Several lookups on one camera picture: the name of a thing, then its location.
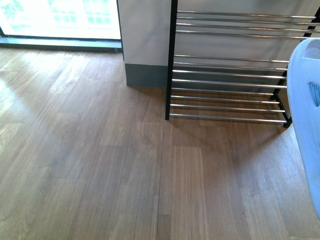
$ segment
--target gray baseboard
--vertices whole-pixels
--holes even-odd
[[[166,87],[168,67],[159,65],[125,64],[126,84],[141,87]]]

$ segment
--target metal bar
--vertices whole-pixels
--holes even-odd
[[[318,23],[309,22],[291,22],[291,21],[261,21],[261,20],[242,20],[242,19],[222,19],[208,17],[186,17],[178,16],[177,20],[192,20],[192,21],[210,21],[210,22],[225,22],[225,23],[244,23],[244,24],[270,24],[270,25],[293,25],[293,26],[319,26]]]
[[[205,116],[205,115],[191,115],[191,114],[177,114],[177,113],[170,113],[170,116],[214,119],[214,120],[250,121],[250,122],[259,122],[259,123],[279,123],[279,124],[287,123],[287,121],[285,120],[255,119],[255,118],[226,117],[226,116]]]
[[[208,31],[185,31],[177,30],[177,34],[195,34],[195,35],[209,35],[218,37],[241,37],[241,38],[259,38],[259,39],[290,39],[290,40],[304,40],[308,37],[304,36],[278,36],[278,35],[258,35],[258,34],[243,34],[243,33],[219,33]]]
[[[191,24],[191,23],[177,23],[178,27],[191,28],[211,28],[211,29],[235,29],[235,30],[249,30],[249,31],[269,31],[269,32],[285,32],[285,33],[320,33],[320,30],[307,29],[291,29],[291,28],[276,28],[276,27],[251,27],[251,26],[224,26],[224,25],[210,25],[210,24]]]
[[[165,120],[169,120],[170,118],[171,88],[172,88],[172,77],[173,77],[172,70],[174,68],[177,11],[178,11],[178,0],[171,0],[168,73],[167,73],[166,100],[165,100]]]
[[[194,109],[211,109],[211,110],[231,110],[231,111],[249,111],[249,112],[265,112],[265,113],[284,113],[285,110],[272,109],[254,109],[242,107],[226,107],[226,106],[203,106],[203,105],[186,105],[186,104],[170,104],[171,107],[194,108]]]
[[[177,96],[177,95],[171,95],[171,98],[172,99],[181,99],[181,100],[203,100],[203,101],[232,102],[232,103],[279,104],[278,101],[240,100],[240,99],[203,97],[203,96]]]
[[[253,88],[271,88],[271,89],[286,89],[283,85],[267,85],[254,83],[239,83],[239,82],[223,82],[223,81],[206,81],[206,80],[188,80],[188,79],[172,79],[175,83],[195,83],[195,84],[212,84],[212,85],[229,85],[238,87],[253,87]]]
[[[214,67],[224,69],[237,69],[237,70],[257,70],[257,71],[286,71],[287,68],[282,67],[255,67],[255,66],[237,66],[237,65],[224,65],[224,64],[209,64],[209,63],[193,63],[193,62],[179,62],[175,61],[173,64],[188,65],[188,66],[203,66],[203,67]]]
[[[207,89],[196,89],[196,88],[182,88],[182,87],[173,87],[172,90],[175,91],[192,91],[192,92],[208,92],[208,93],[221,93],[221,94],[245,94],[245,95],[260,95],[261,96],[272,96],[273,93],[267,92],[249,92],[249,91],[224,91],[224,90],[207,90]]]
[[[258,79],[287,79],[284,76],[269,76],[269,75],[255,75],[255,74],[242,74],[242,73],[229,73],[229,72],[207,72],[207,71],[188,71],[188,70],[172,70],[173,73],[180,74],[207,74],[216,76],[229,76],[229,77],[244,77],[244,78],[258,78]]]
[[[294,15],[274,15],[274,14],[251,14],[251,13],[230,13],[230,12],[209,12],[209,11],[186,11],[178,10],[178,14],[197,14],[214,16],[233,16],[233,17],[253,17],[253,18],[289,18],[289,19],[315,19],[314,16],[294,16]]]
[[[194,56],[194,55],[174,55],[177,58],[193,58],[193,59],[212,59],[212,60],[230,60],[230,61],[244,61],[244,62],[262,62],[262,63],[279,63],[288,64],[287,60],[267,60],[267,59],[250,59],[250,58],[231,58],[231,57],[210,57],[210,56]]]
[[[318,10],[316,11],[315,15],[314,15],[314,19],[311,21],[311,23],[320,23],[320,7],[318,8]],[[308,30],[314,30],[316,27],[313,26],[313,25],[309,25],[308,26]],[[303,35],[303,37],[305,38],[310,38],[311,37],[311,33],[305,33]],[[282,74],[283,77],[286,77],[287,76],[287,71],[284,71],[283,74]],[[283,79],[280,79],[279,82],[278,82],[278,85],[283,85],[285,84],[285,80]],[[271,97],[272,99],[276,99],[276,96],[279,94],[280,92],[280,89],[276,88],[274,91],[273,91],[273,96]],[[283,125],[285,128],[288,128],[291,124],[292,120],[290,118],[290,121],[288,121],[287,124]]]

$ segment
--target white wall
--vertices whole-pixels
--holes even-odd
[[[118,0],[126,64],[168,65],[171,0]]]
[[[171,0],[118,0],[126,64],[166,66]],[[313,16],[318,0],[179,0],[178,9],[194,11]],[[177,36],[177,54],[288,59],[296,41]]]

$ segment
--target metal rack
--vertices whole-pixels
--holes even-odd
[[[287,88],[287,60],[175,53],[176,35],[298,44],[311,34],[320,34],[317,26],[320,8],[315,16],[221,13],[178,10],[178,0],[172,0],[165,119],[176,116],[289,127],[292,119],[279,96]]]

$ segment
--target black rack frame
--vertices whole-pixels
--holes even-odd
[[[244,17],[249,19],[231,19],[230,17]],[[289,21],[274,21],[274,20],[259,20],[263,19],[284,19]],[[238,26],[238,25],[212,25],[212,24],[198,24],[198,23],[177,23],[180,21],[205,21],[205,22],[227,22],[227,23],[249,23],[249,24],[264,24],[273,25],[273,27],[255,27],[255,26]],[[292,25],[298,26],[296,28],[279,28],[274,25]],[[254,34],[243,34],[243,33],[221,33],[215,31],[196,31],[196,30],[177,30],[178,27],[184,28],[205,28],[205,29],[228,29],[228,30],[247,30],[255,31]],[[209,36],[226,36],[226,37],[241,37],[241,38],[257,38],[257,39],[286,39],[286,40],[304,40],[310,38],[312,34],[319,34],[320,30],[316,30],[316,26],[320,26],[320,7],[314,16],[289,16],[289,15],[270,15],[270,14],[247,14],[247,13],[221,13],[221,12],[204,12],[204,11],[189,11],[189,10],[178,10],[178,0],[171,0],[171,17],[170,17],[170,37],[169,37],[169,53],[168,53],[168,73],[167,73],[167,88],[166,88],[166,106],[165,106],[165,119],[169,120],[170,116],[179,117],[191,117],[191,118],[202,118],[212,120],[232,120],[232,121],[249,121],[249,122],[260,122],[260,123],[281,123],[285,128],[288,128],[292,123],[292,118],[289,116],[284,104],[282,103],[279,92],[281,89],[286,89],[285,86],[287,79],[287,67],[253,67],[253,66],[230,66],[226,64],[198,64],[191,62],[175,62],[175,57],[178,58],[201,58],[201,59],[216,59],[216,60],[237,60],[237,61],[254,61],[254,62],[267,62],[267,63],[281,63],[288,64],[285,60],[266,60],[266,59],[244,59],[244,58],[227,58],[227,57],[209,57],[209,56],[194,56],[194,55],[175,55],[175,44],[176,34],[189,34],[189,35],[209,35]],[[285,32],[285,33],[304,33],[303,36],[297,35],[266,35],[256,34],[256,32]],[[187,67],[211,67],[213,71],[201,71],[201,70],[184,70],[175,69],[174,65],[182,65]],[[214,71],[215,68],[223,69],[238,69],[238,70],[264,70],[264,71],[282,71],[281,76],[274,75],[259,75],[259,74],[243,74],[243,73],[227,73]],[[203,75],[214,75],[214,76],[229,76],[229,77],[240,77],[240,78],[260,78],[260,79],[278,79],[277,84],[256,84],[256,83],[239,83],[239,82],[223,82],[223,81],[208,81],[208,80],[196,80],[196,79],[174,79],[174,73],[179,74],[203,74]],[[244,91],[225,91],[225,90],[208,90],[201,88],[181,88],[173,87],[173,83],[187,82],[189,84],[210,84],[210,85],[224,85],[224,86],[237,86],[237,87],[259,87],[259,88],[273,88],[272,93],[265,92],[244,92]],[[212,97],[194,97],[194,96],[178,96],[172,95],[172,91],[186,91],[186,92],[215,92],[223,94],[242,94],[242,95],[259,95],[269,97],[270,101],[252,101],[252,100],[234,100],[227,98],[212,98]],[[243,107],[219,107],[219,106],[207,106],[207,105],[186,105],[186,104],[171,104],[172,99],[183,99],[183,100],[200,100],[200,101],[224,101],[224,102],[254,102],[254,103],[268,103],[278,105],[279,110],[268,110],[268,109],[255,109],[255,108],[243,108]],[[170,113],[171,107],[175,108],[188,108],[188,109],[207,109],[207,110],[230,110],[230,111],[247,111],[247,112],[265,112],[265,113],[282,113],[284,120],[274,119],[252,119],[243,117],[221,117],[221,116],[206,116],[206,115],[192,115],[192,114],[177,114]]]

